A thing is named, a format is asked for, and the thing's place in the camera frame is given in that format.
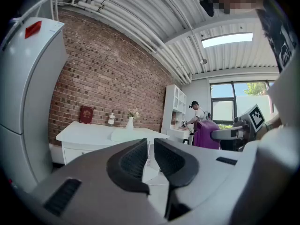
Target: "black and white square marker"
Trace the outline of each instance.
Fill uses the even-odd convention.
[[[257,106],[249,113],[249,116],[253,122],[255,130],[257,130],[264,123],[264,118]]]

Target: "black t-shirt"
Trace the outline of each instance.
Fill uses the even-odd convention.
[[[277,5],[271,0],[264,0],[263,7],[264,10],[258,9],[257,14],[281,72],[295,51],[297,37]]]

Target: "bottle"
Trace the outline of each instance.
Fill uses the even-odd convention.
[[[108,126],[112,127],[113,126],[113,122],[114,122],[114,114],[112,112],[112,114],[109,115]]]

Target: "ceiling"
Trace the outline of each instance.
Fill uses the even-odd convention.
[[[114,4],[124,12],[134,15],[158,36],[166,47],[150,33],[144,33],[151,40],[152,43],[147,43],[154,51],[161,50],[160,52],[166,53],[170,58],[160,60],[164,66],[176,75],[179,72],[176,73],[175,70],[182,66],[179,69],[182,73],[179,78],[183,83],[189,82],[183,70],[191,77],[231,68],[277,66],[255,11],[241,15],[225,15],[216,10],[215,15],[209,17],[199,0],[106,0],[106,3]],[[109,8],[108,10],[139,29],[138,24],[126,14]],[[253,41],[209,48],[202,46],[202,39],[236,32],[252,32]],[[179,65],[170,64],[174,62],[170,52],[175,55]],[[202,57],[207,59],[207,64],[200,63]]]

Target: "vase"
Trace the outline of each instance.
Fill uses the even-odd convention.
[[[129,117],[129,120],[126,125],[126,129],[133,130],[133,117]]]

